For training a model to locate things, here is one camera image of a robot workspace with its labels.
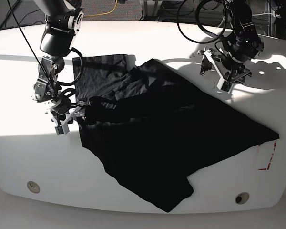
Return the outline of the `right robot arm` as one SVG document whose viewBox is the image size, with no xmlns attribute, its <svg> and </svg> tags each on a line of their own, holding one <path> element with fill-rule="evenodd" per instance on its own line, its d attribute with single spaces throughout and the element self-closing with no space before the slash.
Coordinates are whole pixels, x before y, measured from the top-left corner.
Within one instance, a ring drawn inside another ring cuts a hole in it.
<svg viewBox="0 0 286 229">
<path fill-rule="evenodd" d="M 39 63 L 39 76 L 34 85 L 35 100 L 38 103 L 52 101 L 50 108 L 52 121 L 60 134 L 73 121 L 73 116 L 81 110 L 70 96 L 75 94 L 72 88 L 80 79 L 83 70 L 70 82 L 58 81 L 58 74 L 64 69 L 64 58 L 75 52 L 80 60 L 82 54 L 73 48 L 73 42 L 84 16 L 80 0 L 37 0 L 35 4 L 45 14 L 45 31 L 42 35 L 40 50 L 45 53 Z"/>
</svg>

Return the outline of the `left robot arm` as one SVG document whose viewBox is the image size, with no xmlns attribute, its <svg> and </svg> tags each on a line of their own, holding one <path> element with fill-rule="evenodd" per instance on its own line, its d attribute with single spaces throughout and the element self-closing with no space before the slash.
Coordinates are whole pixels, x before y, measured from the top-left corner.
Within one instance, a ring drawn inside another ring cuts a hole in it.
<svg viewBox="0 0 286 229">
<path fill-rule="evenodd" d="M 220 63 L 227 69 L 224 79 L 233 83 L 244 83 L 252 73 L 244 63 L 255 58 L 263 51 L 264 43 L 258 36 L 252 22 L 252 11 L 244 0 L 224 0 L 223 20 L 230 25 L 232 32 L 227 36 L 219 35 L 217 43 L 222 43 L 223 49 L 209 49 L 215 63 Z"/>
</svg>

